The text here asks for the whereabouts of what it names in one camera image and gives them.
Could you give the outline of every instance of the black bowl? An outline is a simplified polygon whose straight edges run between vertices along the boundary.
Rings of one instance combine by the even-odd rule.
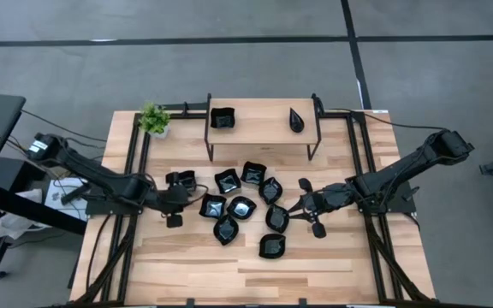
[[[285,240],[280,234],[266,234],[260,240],[259,256],[262,258],[280,258],[284,254]]]
[[[235,189],[241,188],[241,181],[235,172],[235,169],[227,169],[222,173],[214,175],[214,181],[218,185],[221,194],[229,193]]]
[[[281,206],[272,204],[265,214],[265,224],[278,233],[283,233],[288,227],[290,215]]]
[[[164,177],[169,187],[174,185],[183,185],[189,192],[194,192],[197,188],[195,180],[195,171],[186,170],[183,172],[171,172]]]
[[[282,195],[282,186],[274,177],[270,177],[262,183],[258,193],[267,205],[274,204]]]
[[[226,205],[226,198],[222,196],[213,196],[206,194],[203,197],[203,203],[201,204],[201,210],[199,215],[202,217],[216,218],[222,217],[224,205]]]
[[[214,232],[214,236],[220,241],[220,244],[226,246],[239,233],[239,225],[230,215],[224,215],[218,219],[212,231]]]
[[[266,169],[267,168],[263,164],[246,162],[245,166],[243,167],[241,181],[244,181],[245,183],[260,185],[264,181]]]
[[[233,128],[233,126],[235,126],[235,109],[226,107],[211,110],[212,128]]]
[[[228,206],[228,214],[233,218],[248,219],[256,210],[256,204],[247,197],[238,196],[231,200]]]

